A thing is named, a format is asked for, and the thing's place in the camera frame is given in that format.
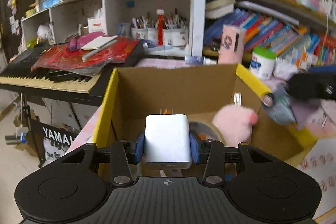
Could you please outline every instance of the metal screw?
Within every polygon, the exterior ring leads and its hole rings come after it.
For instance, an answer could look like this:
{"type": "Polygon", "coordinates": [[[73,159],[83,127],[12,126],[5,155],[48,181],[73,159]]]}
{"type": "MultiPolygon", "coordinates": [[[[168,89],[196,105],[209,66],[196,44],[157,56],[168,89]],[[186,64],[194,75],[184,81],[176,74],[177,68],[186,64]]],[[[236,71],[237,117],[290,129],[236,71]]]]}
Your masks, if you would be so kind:
{"type": "Polygon", "coordinates": [[[222,179],[219,176],[208,176],[205,181],[210,184],[218,184],[222,182],[222,179]]]}
{"type": "Polygon", "coordinates": [[[330,85],[327,85],[327,86],[326,86],[325,91],[326,91],[329,95],[332,95],[332,94],[334,93],[334,89],[333,89],[330,85]]]}
{"type": "Polygon", "coordinates": [[[130,178],[127,176],[117,176],[114,178],[114,182],[118,184],[125,184],[130,181],[130,178]]]}

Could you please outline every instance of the tile floor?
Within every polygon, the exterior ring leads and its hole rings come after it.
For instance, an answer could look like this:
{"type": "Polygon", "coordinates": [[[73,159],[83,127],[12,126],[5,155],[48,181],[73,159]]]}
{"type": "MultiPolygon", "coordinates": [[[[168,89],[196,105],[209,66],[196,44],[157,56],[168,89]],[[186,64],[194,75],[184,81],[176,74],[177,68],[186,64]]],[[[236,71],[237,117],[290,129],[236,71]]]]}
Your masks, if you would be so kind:
{"type": "MultiPolygon", "coordinates": [[[[50,114],[46,107],[30,104],[41,122],[49,123],[50,114]]],[[[19,151],[13,145],[6,145],[5,135],[15,132],[13,110],[0,122],[0,224],[19,224],[22,216],[14,200],[14,190],[19,181],[38,169],[37,157],[26,150],[19,151]]]]}

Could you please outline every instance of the piano keys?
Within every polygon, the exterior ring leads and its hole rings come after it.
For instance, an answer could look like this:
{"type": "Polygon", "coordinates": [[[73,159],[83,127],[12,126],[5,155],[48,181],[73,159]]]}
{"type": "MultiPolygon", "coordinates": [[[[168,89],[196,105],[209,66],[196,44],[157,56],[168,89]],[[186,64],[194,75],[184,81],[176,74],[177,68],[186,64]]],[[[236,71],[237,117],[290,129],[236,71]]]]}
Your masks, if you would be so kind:
{"type": "Polygon", "coordinates": [[[63,82],[53,82],[49,79],[27,78],[27,77],[7,77],[0,76],[0,84],[17,85],[28,88],[39,88],[47,90],[59,90],[66,92],[90,93],[90,90],[97,83],[101,74],[91,77],[90,80],[69,80],[63,82]]]}

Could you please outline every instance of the pen holder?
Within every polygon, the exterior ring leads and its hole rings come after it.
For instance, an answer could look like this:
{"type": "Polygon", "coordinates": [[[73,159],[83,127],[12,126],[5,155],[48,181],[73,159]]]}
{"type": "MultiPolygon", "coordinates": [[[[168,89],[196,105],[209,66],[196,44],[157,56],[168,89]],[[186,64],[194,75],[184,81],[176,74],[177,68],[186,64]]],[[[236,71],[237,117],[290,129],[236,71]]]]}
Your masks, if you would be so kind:
{"type": "Polygon", "coordinates": [[[147,39],[148,38],[148,29],[131,28],[131,32],[132,32],[133,39],[147,39]]]}
{"type": "Polygon", "coordinates": [[[183,29],[164,29],[163,36],[165,44],[173,47],[184,47],[188,44],[189,28],[183,29]]]}
{"type": "Polygon", "coordinates": [[[158,42],[158,29],[148,28],[148,40],[153,41],[155,43],[158,42]]]}

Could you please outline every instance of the pink plush toy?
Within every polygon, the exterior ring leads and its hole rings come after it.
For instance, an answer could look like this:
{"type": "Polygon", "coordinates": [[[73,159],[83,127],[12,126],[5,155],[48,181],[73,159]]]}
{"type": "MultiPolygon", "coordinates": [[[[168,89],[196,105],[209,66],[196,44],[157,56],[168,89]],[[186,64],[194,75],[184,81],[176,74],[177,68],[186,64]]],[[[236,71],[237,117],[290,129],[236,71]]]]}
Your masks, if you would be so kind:
{"type": "Polygon", "coordinates": [[[212,120],[212,123],[222,133],[225,145],[238,147],[241,142],[249,142],[252,126],[258,121],[258,115],[251,108],[240,105],[222,107],[212,120]]]}

